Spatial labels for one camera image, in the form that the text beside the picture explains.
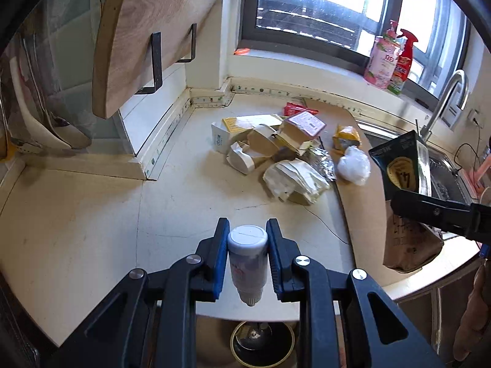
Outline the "person right hand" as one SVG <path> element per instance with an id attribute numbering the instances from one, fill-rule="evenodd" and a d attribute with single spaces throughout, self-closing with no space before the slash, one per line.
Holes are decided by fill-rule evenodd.
<path id="1" fill-rule="evenodd" d="M 454 338 L 456 361 L 464 361 L 482 341 L 490 323 L 490 262 L 484 260 L 474 277 L 474 287 L 468 297 Z"/>

